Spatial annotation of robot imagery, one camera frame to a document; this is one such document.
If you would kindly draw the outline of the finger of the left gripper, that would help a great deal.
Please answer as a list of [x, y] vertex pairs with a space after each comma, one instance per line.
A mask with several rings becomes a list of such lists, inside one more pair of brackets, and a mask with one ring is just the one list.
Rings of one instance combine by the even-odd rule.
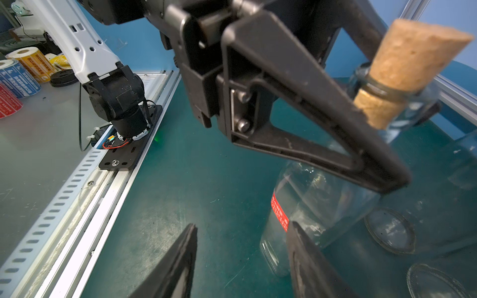
[[[339, 85], [272, 12], [228, 25], [221, 48], [223, 103], [234, 145], [300, 161], [381, 194], [410, 183], [410, 171], [374, 128], [341, 127], [320, 113], [325, 81]], [[343, 152], [275, 127], [270, 116], [277, 99], [327, 132]]]
[[355, 71], [348, 96], [327, 79], [320, 113], [341, 127], [412, 127], [436, 108], [429, 89], [442, 69], [442, 28], [406, 19], [385, 29], [368, 1], [324, 1], [320, 28], [343, 28], [371, 60]]

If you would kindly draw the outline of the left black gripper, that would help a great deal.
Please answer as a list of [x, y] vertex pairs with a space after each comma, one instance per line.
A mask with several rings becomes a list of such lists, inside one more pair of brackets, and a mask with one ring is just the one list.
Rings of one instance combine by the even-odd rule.
[[308, 52], [305, 39], [314, 33], [313, 20], [322, 1], [82, 1], [100, 23], [123, 24], [145, 18], [161, 33], [167, 50], [183, 73], [190, 102], [205, 127], [211, 118], [230, 129], [224, 110], [221, 38], [231, 23], [259, 11], [272, 12]]

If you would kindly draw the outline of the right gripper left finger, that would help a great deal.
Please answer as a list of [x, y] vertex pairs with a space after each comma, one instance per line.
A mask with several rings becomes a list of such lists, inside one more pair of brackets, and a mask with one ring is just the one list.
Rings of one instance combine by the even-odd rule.
[[186, 226], [132, 298], [189, 298], [193, 285], [198, 228]]

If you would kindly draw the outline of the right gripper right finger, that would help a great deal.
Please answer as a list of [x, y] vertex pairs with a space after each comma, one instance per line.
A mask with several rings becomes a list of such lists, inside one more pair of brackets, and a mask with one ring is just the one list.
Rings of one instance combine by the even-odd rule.
[[356, 298], [318, 246], [297, 222], [286, 233], [291, 283], [296, 298]]

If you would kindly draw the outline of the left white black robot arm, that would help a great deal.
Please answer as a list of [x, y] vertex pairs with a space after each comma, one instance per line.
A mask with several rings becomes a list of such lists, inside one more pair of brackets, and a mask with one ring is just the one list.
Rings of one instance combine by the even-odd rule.
[[411, 174], [325, 72], [340, 29], [366, 58], [385, 25], [368, 1], [27, 1], [94, 110], [124, 137], [146, 128], [144, 87], [91, 27], [146, 18], [175, 53], [193, 114], [235, 145], [386, 194]]

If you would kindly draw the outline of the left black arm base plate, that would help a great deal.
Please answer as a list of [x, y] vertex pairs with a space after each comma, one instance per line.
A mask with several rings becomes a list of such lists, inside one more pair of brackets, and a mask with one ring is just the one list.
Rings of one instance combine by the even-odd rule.
[[139, 140], [121, 140], [117, 132], [109, 136], [100, 147], [100, 149], [106, 151], [106, 154], [99, 163], [99, 169], [130, 171], [136, 167], [140, 155], [152, 135], [152, 129], [156, 126], [163, 111], [161, 105], [152, 104], [152, 101], [147, 101], [147, 103], [153, 127], [146, 131], [145, 135]]

